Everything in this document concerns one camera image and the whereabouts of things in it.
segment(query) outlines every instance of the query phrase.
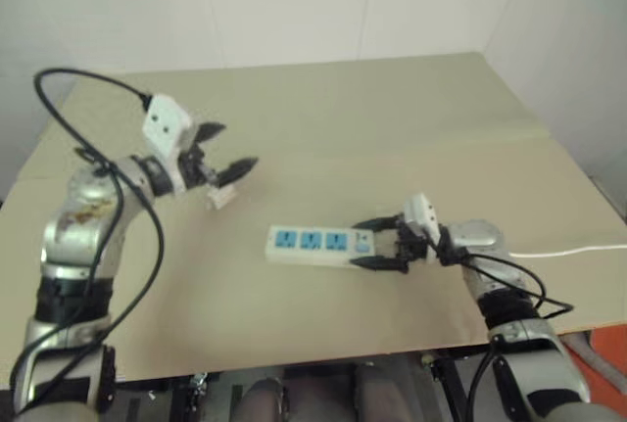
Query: floor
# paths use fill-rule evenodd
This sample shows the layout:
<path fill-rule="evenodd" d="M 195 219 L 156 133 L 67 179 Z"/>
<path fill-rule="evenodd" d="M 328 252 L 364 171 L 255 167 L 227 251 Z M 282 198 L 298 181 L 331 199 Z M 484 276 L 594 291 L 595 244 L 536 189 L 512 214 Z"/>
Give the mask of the floor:
<path fill-rule="evenodd" d="M 463 385 L 468 390 L 481 354 L 456 365 Z M 355 364 L 372 362 L 384 369 L 403 392 L 416 422 L 453 422 L 446 397 L 429 369 L 422 367 L 415 353 L 380 355 L 369 358 L 325 362 L 315 366 L 297 365 L 289 368 L 266 367 L 228 371 L 213 378 L 199 408 L 202 422 L 228 422 L 231 411 L 242 395 L 263 378 L 281 378 L 290 400 L 290 422 L 354 422 L 351 374 Z M 168 421 L 169 393 L 119 392 L 105 422 Z M 501 408 L 494 377 L 487 371 L 477 393 L 475 420 L 507 422 Z"/>

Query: power strip switch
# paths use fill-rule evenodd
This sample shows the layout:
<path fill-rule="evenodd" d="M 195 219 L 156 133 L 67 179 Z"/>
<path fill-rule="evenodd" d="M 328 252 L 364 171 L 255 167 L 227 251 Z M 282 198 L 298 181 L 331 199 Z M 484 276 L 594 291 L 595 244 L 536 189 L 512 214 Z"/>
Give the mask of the power strip switch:
<path fill-rule="evenodd" d="M 270 262 L 359 268 L 351 259 L 368 256 L 375 251 L 367 229 L 271 226 L 265 242 Z"/>

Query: cardboard surface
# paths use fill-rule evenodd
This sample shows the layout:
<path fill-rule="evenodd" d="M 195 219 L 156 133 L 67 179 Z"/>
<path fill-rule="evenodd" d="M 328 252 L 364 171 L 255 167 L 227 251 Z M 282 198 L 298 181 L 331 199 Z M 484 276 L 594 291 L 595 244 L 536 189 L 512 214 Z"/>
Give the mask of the cardboard surface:
<path fill-rule="evenodd" d="M 477 344 L 486 329 L 458 267 L 409 275 L 267 263 L 271 224 L 350 226 L 425 192 L 443 222 L 486 218 L 513 252 L 627 242 L 627 229 L 547 131 L 477 55 L 250 70 L 135 74 L 229 125 L 218 165 L 262 160 L 222 211 L 203 189 L 157 202 L 166 259 L 111 336 L 128 379 Z M 142 114 L 114 89 L 80 82 L 64 113 L 112 156 L 145 153 Z M 0 213 L 0 379 L 34 310 L 43 227 L 79 166 L 56 126 Z M 112 313 L 149 273 L 156 238 L 131 225 Z M 627 251 L 523 261 L 550 296 L 576 305 L 558 331 L 624 322 Z"/>

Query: white wall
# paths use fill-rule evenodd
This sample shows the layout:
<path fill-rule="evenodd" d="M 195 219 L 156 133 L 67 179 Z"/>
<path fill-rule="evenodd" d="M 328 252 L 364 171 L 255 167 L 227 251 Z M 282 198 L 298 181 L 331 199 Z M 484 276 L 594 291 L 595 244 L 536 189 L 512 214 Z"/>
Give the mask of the white wall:
<path fill-rule="evenodd" d="M 184 70 L 487 48 L 512 89 L 592 168 L 620 144 L 625 9 L 624 0 L 0 0 L 0 198 L 45 123 L 29 85 L 50 65 Z M 585 31 L 574 31 L 580 23 Z M 588 78 L 590 62 L 609 75 Z M 56 96 L 69 88 L 50 82 Z"/>

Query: orange object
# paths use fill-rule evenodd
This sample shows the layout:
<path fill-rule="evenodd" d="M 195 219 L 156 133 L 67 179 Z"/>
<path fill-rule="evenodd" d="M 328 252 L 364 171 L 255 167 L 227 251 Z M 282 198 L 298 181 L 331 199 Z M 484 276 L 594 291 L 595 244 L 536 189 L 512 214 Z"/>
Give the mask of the orange object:
<path fill-rule="evenodd" d="M 592 333 L 591 345 L 595 352 L 623 374 L 627 374 L 627 325 L 595 329 Z M 611 407 L 623 417 L 627 417 L 627 396 L 621 395 L 577 354 L 574 352 L 570 354 L 588 382 L 591 401 Z"/>

